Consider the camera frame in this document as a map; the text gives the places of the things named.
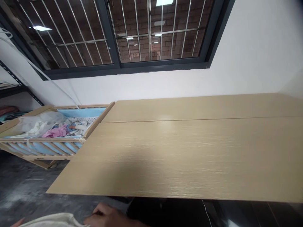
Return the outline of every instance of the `wooden table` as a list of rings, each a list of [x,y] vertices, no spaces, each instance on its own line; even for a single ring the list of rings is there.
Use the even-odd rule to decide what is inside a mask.
[[[102,123],[303,116],[303,102],[283,94],[117,101]]]
[[[302,139],[302,117],[99,124],[47,193],[303,202]]]

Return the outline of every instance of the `concrete floor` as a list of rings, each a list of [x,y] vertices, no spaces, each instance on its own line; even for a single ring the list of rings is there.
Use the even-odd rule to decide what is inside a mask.
[[[48,214],[68,212],[83,223],[99,202],[106,202],[122,212],[128,205],[105,196],[57,195],[45,192],[67,161],[44,170],[21,158],[0,151],[0,223],[9,227],[21,218],[30,221]]]

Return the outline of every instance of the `hand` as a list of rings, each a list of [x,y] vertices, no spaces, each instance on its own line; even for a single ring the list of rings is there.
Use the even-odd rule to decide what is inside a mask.
[[[22,225],[24,219],[25,219],[25,218],[22,218],[20,221],[16,222],[16,223],[13,224],[11,227],[18,227],[18,226]]]
[[[143,223],[131,220],[120,211],[104,203],[99,203],[93,215],[84,220],[91,227],[148,227]]]

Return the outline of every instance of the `pink cloth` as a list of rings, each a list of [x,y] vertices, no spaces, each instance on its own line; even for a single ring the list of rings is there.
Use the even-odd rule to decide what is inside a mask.
[[[61,127],[50,129],[42,136],[42,138],[63,137],[68,134],[66,126],[67,125],[62,125]]]

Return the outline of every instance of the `wooden crib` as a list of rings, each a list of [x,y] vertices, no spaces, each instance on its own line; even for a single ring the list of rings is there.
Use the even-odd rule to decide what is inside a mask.
[[[106,108],[102,114],[94,121],[94,123],[88,128],[82,138],[3,138],[11,136],[13,127],[19,123],[19,119],[16,118],[3,125],[0,125],[0,149],[5,150],[13,155],[16,155],[22,159],[25,159],[33,164],[36,164],[44,169],[50,168],[57,160],[71,160],[73,155],[79,149],[79,143],[85,143],[90,134],[94,131],[98,124],[101,123],[103,118],[107,115],[115,102],[104,105],[83,105],[79,106],[80,109],[85,108]],[[77,109],[76,106],[59,106],[53,107],[51,105],[43,106],[39,109],[33,110],[24,116],[36,116],[47,111],[57,111],[57,109]],[[44,149],[47,149],[50,154],[46,155],[39,152],[34,144],[41,145]],[[51,160],[50,163],[46,163],[42,160]]]

